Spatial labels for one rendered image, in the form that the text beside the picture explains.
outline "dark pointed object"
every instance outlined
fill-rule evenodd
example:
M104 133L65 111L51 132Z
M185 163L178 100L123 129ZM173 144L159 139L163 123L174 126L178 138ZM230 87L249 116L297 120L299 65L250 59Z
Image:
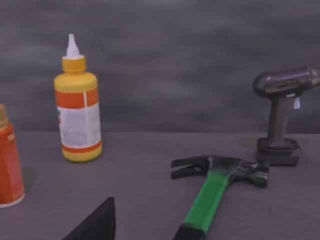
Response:
M108 197L63 240L115 240L115 235L115 199Z

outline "hammer head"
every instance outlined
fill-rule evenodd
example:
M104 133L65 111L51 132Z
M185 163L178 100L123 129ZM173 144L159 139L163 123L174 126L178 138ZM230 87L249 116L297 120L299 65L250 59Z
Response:
M216 155L207 157L210 170L226 175L230 184L235 181L244 181L262 188L268 185L269 163L246 162L239 158Z

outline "black object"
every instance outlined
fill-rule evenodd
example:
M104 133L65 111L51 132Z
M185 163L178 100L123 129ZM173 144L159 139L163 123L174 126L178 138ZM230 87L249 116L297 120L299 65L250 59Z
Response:
M188 224L181 224L173 240L205 240L206 232L193 228Z
M307 66L264 72L255 78L255 94L271 100L267 137L257 141L256 158L259 162L272 166L298 164L301 148L295 140L285 138L288 115L295 107L300 107L299 97L304 91L319 85L320 68Z
M63 240L115 240L115 199L108 197Z
M258 187L266 187L270 164L247 162L235 157L200 155L173 160L171 167L182 167L171 172L172 179L206 176L208 171L218 171L228 177L230 184L234 181L248 181Z

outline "gray table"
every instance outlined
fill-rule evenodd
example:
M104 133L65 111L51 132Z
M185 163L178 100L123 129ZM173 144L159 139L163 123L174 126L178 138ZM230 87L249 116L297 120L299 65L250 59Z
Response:
M107 197L116 204L116 240L171 240L204 177L170 179L170 161L200 154L254 160L259 134L109 133L103 155L76 164L57 132L17 134L26 198L0 209L1 240L61 240ZM320 237L320 135L295 135L297 167L273 167L267 189L235 183L208 240L316 240Z

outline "power drill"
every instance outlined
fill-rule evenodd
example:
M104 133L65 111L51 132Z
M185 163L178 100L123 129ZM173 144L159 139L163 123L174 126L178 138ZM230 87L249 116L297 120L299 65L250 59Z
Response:
M320 85L320 68L298 67L282 71L264 72L253 82L253 90L261 98L271 101L267 137L257 140L258 162L272 166L296 166L301 148L285 138L289 112L300 108L304 91Z

